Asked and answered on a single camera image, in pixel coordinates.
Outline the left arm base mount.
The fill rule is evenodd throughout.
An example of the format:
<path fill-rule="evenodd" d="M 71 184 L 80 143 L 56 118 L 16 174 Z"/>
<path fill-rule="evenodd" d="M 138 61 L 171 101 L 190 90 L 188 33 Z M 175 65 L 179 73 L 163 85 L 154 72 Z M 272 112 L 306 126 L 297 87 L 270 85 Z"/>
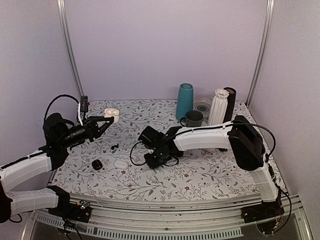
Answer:
<path fill-rule="evenodd" d="M 58 196 L 57 206 L 49 208 L 48 213 L 63 219 L 73 220 L 82 223 L 88 223 L 91 217 L 92 208 L 90 203 L 80 201 L 78 203 L 70 202 L 70 194 L 58 186 L 48 186 L 50 190 Z"/>

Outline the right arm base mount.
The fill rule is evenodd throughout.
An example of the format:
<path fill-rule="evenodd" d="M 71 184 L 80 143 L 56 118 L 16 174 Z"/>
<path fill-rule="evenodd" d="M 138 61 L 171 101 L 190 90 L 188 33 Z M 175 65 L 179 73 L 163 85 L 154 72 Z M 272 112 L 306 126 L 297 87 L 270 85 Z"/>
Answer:
<path fill-rule="evenodd" d="M 245 223 L 252 223 L 269 218 L 280 217 L 284 213 L 285 211 L 282 205 L 281 195 L 279 195 L 275 201 L 262 201 L 260 204 L 241 208 L 240 216 Z"/>

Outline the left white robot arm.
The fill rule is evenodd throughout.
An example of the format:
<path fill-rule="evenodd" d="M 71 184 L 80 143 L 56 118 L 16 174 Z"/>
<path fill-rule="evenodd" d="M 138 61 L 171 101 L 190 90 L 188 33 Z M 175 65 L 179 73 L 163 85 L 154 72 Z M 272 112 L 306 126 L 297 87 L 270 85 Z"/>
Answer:
<path fill-rule="evenodd" d="M 0 168 L 1 223 L 20 213 L 39 209 L 48 209 L 51 214 L 62 218 L 72 218 L 80 212 L 83 208 L 72 204 L 70 194 L 55 185 L 32 191 L 12 190 L 37 175 L 60 168 L 69 155 L 69 149 L 86 140 L 93 142 L 118 121 L 119 113 L 115 109 L 104 116 L 90 116 L 78 125 L 57 112 L 48 116 L 42 127 L 46 144 Z"/>

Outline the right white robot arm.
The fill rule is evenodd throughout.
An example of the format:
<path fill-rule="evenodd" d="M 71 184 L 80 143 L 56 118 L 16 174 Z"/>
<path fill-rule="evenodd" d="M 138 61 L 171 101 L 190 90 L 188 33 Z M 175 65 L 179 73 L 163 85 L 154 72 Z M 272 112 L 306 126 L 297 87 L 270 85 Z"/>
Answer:
<path fill-rule="evenodd" d="M 258 128 L 259 125 L 238 115 L 233 121 L 218 125 L 176 126 L 166 133 L 147 126 L 138 141 L 149 150 L 144 159 L 150 169 L 171 159 L 178 160 L 188 150 L 231 149 L 237 166 L 249 172 L 260 192 L 264 203 L 259 206 L 258 213 L 262 218 L 269 218 L 278 210 L 276 199 L 280 190 L 268 165 L 270 154 L 266 153 Z"/>

